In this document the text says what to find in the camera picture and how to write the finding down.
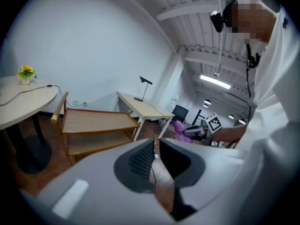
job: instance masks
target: power cord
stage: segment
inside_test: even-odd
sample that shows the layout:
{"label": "power cord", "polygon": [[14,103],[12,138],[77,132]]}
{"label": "power cord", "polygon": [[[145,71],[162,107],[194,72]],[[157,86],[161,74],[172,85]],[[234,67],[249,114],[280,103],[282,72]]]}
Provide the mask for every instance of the power cord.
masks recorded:
{"label": "power cord", "polygon": [[[30,91],[33,91],[33,90],[36,90],[36,89],[40,89],[40,88],[45,88],[45,87],[50,88],[50,87],[52,87],[52,86],[58,87],[59,90],[60,90],[60,87],[59,87],[59,86],[49,84],[49,85],[46,85],[46,86],[44,86],[44,87],[38,87],[38,88],[34,88],[34,89],[31,89],[31,90],[28,90],[28,91],[19,92],[17,95],[15,95],[15,96],[14,96],[12,99],[10,99],[8,102],[6,102],[6,103],[4,103],[4,104],[0,104],[0,106],[4,106],[4,105],[10,103],[12,100],[14,100],[17,96],[19,96],[19,95],[22,94],[22,93],[30,92]],[[68,104],[70,107],[79,107],[79,106],[82,106],[82,105],[86,104],[86,103],[83,103],[83,104],[80,104],[80,105],[70,105],[70,104],[68,103],[68,101],[66,101],[66,102],[67,102],[67,104]]]}
{"label": "power cord", "polygon": [[151,107],[154,107],[155,110],[156,110],[156,112],[158,112],[158,113],[160,113],[161,115],[163,115],[160,111],[158,111],[158,110],[156,109],[155,106],[152,106],[151,104],[147,103],[146,101],[144,101],[144,102],[145,102],[146,104],[150,105]]}
{"label": "power cord", "polygon": [[[47,85],[47,87],[58,87],[59,88],[59,90],[60,90],[60,87],[59,86],[57,86],[57,85],[51,85],[51,84],[49,84],[49,85]],[[68,103],[68,101],[66,101],[67,102],[67,104],[70,106],[70,107],[79,107],[79,106],[82,106],[82,105],[85,105],[85,103],[83,103],[83,104],[80,104],[80,105],[70,105],[69,103]]]}
{"label": "power cord", "polygon": [[156,150],[154,149],[154,157],[155,159],[159,158],[158,154],[156,153]]}
{"label": "power cord", "polygon": [[[247,84],[247,89],[248,89],[248,95],[249,95],[249,100],[251,98],[251,92],[250,92],[250,87],[249,87],[249,66],[246,68],[246,84]],[[250,122],[250,117],[251,117],[251,105],[249,105],[249,112],[248,112],[248,123]]]}
{"label": "power cord", "polygon": [[155,173],[154,173],[154,170],[153,170],[152,166],[151,166],[151,169],[152,169],[153,177],[154,177],[154,181],[155,181],[155,183],[154,183],[154,193],[155,193],[156,192],[157,181],[156,181]]}
{"label": "power cord", "polygon": [[0,106],[4,106],[4,105],[10,103],[12,100],[14,100],[17,96],[19,96],[19,95],[22,94],[22,93],[30,92],[30,91],[33,91],[33,90],[36,90],[36,89],[40,89],[40,88],[45,88],[45,87],[48,87],[48,85],[47,85],[47,86],[44,86],[44,87],[34,88],[34,89],[31,89],[31,90],[28,90],[28,91],[19,92],[17,95],[15,95],[15,96],[14,96],[12,99],[10,99],[8,102],[6,102],[6,103],[4,103],[4,104],[0,104]]}

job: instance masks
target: black desk lamp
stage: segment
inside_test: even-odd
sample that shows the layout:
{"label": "black desk lamp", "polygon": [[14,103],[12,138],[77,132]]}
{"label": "black desk lamp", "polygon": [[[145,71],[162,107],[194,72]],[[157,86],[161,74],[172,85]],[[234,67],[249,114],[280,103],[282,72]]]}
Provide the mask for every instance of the black desk lamp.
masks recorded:
{"label": "black desk lamp", "polygon": [[[144,79],[144,78],[141,77],[141,76],[140,76],[140,80],[141,80],[141,82],[147,82],[147,87],[148,87],[148,84],[149,84],[149,83],[152,85],[152,82],[148,81],[147,79]],[[143,99],[144,99],[146,90],[145,90],[145,92],[144,92],[144,95],[143,95],[142,99],[135,97],[135,100],[142,102]]]}

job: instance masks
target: white table top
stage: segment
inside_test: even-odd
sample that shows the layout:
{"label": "white table top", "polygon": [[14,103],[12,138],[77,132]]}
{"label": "white table top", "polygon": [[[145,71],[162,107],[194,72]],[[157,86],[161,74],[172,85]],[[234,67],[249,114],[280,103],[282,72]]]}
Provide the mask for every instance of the white table top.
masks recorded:
{"label": "white table top", "polygon": [[151,101],[144,99],[143,102],[137,101],[134,97],[126,93],[117,92],[118,97],[130,107],[140,118],[144,119],[161,119],[161,118],[171,118],[174,117],[174,114],[163,109]]}
{"label": "white table top", "polygon": [[[29,85],[21,85],[17,76],[0,78],[0,104],[4,104],[22,91],[43,87],[49,82],[33,80]],[[42,110],[57,95],[57,87],[45,87],[22,93],[4,106],[0,106],[0,130],[14,125]]]}

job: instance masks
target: baseboard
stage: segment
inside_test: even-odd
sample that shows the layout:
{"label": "baseboard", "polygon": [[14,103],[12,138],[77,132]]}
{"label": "baseboard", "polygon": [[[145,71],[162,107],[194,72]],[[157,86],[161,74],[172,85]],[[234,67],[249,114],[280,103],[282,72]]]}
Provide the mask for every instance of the baseboard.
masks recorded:
{"label": "baseboard", "polygon": [[53,113],[52,112],[43,112],[43,111],[39,111],[37,113],[38,116],[43,116],[43,117],[52,117]]}

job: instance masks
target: desk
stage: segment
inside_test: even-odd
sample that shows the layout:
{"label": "desk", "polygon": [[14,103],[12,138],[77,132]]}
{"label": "desk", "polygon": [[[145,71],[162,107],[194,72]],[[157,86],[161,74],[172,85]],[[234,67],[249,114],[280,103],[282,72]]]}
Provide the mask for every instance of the desk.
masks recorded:
{"label": "desk", "polygon": [[[6,103],[19,92],[48,84],[48,82],[36,80],[30,85],[21,85],[17,76],[0,78],[0,104]],[[50,161],[50,144],[43,137],[36,113],[55,99],[57,90],[57,87],[36,89],[22,93],[8,104],[0,106],[0,129],[6,129],[9,139],[16,149],[17,163],[25,173],[38,173]],[[30,116],[32,116],[37,136],[29,136],[24,139],[17,123]]]}
{"label": "desk", "polygon": [[155,105],[147,99],[144,99],[144,101],[140,102],[134,99],[134,97],[137,96],[132,96],[122,92],[117,92],[117,94],[119,99],[121,99],[133,112],[135,112],[139,116],[138,123],[140,124],[140,127],[135,134],[134,141],[137,139],[137,136],[139,135],[146,119],[167,119],[165,126],[163,127],[158,138],[161,138],[163,136],[165,130],[170,124],[172,117],[174,117],[173,113]]}

